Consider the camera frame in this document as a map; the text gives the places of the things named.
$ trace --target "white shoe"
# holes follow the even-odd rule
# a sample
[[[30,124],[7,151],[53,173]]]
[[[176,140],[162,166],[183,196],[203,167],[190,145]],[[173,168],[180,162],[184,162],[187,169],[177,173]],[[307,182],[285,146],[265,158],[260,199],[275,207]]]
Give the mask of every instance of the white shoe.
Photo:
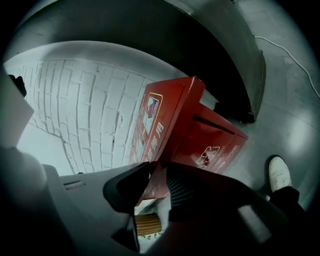
[[[270,160],[269,179],[272,192],[284,187],[292,187],[289,168],[279,156],[275,156]]]

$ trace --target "wooden cylinder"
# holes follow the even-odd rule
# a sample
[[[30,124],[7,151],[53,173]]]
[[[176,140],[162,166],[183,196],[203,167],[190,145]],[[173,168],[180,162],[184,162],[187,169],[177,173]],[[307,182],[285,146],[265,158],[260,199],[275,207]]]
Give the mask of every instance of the wooden cylinder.
[[[155,213],[137,215],[134,220],[138,236],[147,236],[162,230],[161,221]]]

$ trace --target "pant leg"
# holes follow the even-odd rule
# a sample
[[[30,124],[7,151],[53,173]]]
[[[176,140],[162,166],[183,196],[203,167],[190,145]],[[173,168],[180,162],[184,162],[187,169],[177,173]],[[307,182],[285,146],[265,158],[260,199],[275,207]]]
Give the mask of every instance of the pant leg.
[[[298,204],[299,192],[291,186],[283,187],[272,193],[270,202],[277,206],[290,221],[302,218],[304,209]]]

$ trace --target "red box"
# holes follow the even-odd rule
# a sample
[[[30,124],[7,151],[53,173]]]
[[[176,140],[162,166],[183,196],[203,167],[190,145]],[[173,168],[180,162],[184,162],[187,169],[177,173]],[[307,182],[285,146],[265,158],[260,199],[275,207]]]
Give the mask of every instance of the red box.
[[[248,137],[200,104],[205,85],[196,77],[146,86],[135,126],[130,163],[158,161],[143,198],[169,195],[166,164],[176,162],[222,173]]]

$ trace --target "white brick wall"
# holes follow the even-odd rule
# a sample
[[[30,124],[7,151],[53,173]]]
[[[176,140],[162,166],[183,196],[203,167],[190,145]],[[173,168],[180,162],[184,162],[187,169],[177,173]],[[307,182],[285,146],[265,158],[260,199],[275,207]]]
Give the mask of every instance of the white brick wall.
[[[61,138],[75,174],[128,163],[143,92],[153,81],[84,59],[5,68],[9,74],[23,77],[26,100],[34,109],[30,123]]]

